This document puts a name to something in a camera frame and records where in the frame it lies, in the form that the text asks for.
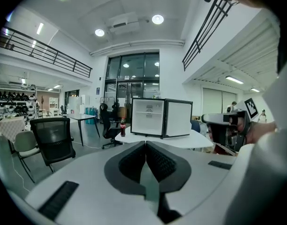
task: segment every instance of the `black railing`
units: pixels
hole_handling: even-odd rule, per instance
[[[232,5],[224,0],[214,0],[212,6],[200,28],[195,40],[191,44],[184,59],[182,60],[184,71],[192,62],[192,60],[201,52],[204,45],[218,28],[222,20],[228,16],[228,12]]]
[[[0,47],[51,63],[85,77],[91,75],[91,67],[47,44],[8,27],[1,30]]]

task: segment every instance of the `round white table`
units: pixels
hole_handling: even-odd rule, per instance
[[[212,147],[213,143],[199,134],[198,132],[191,130],[189,136],[181,136],[181,137],[172,137],[172,138],[164,138],[153,137],[153,136],[144,136],[144,135],[135,135],[130,132],[131,127],[126,128],[126,135],[124,137],[119,133],[115,139],[119,142],[123,143],[134,143],[139,141],[155,141],[159,143],[164,143],[167,145],[171,145],[177,148],[207,148]]]

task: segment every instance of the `ceiling light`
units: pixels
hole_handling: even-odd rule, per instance
[[[36,41],[34,40],[34,41],[33,41],[33,44],[32,44],[32,48],[34,48],[35,45],[36,45]]]
[[[152,17],[152,21],[153,21],[153,23],[155,23],[155,24],[161,24],[161,23],[163,23],[164,18],[163,18],[163,16],[157,14],[157,15],[155,15],[155,16]]]
[[[38,29],[37,29],[37,34],[40,33],[40,31],[41,31],[41,29],[42,29],[43,26],[44,26],[44,24],[43,24],[43,23],[40,23],[40,25],[39,25],[39,27],[38,27]]]
[[[231,77],[231,76],[227,76],[226,79],[231,80],[233,82],[239,83],[239,84],[243,84],[242,81],[239,81],[238,79]]]
[[[97,29],[96,31],[95,31],[95,34],[98,36],[98,37],[102,37],[102,36],[104,36],[104,31],[102,30],[102,29]]]
[[[251,90],[253,90],[254,92],[260,92],[260,91],[258,91],[258,90],[255,89],[255,88],[251,88]]]

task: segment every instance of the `red bottle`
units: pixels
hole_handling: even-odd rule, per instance
[[[125,118],[122,117],[121,118],[121,136],[122,137],[124,137],[126,135],[125,129],[126,129]]]

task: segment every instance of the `doorway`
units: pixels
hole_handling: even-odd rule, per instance
[[[118,82],[117,100],[120,104],[119,117],[125,117],[126,123],[130,123],[132,99],[142,98],[143,96],[143,82]]]

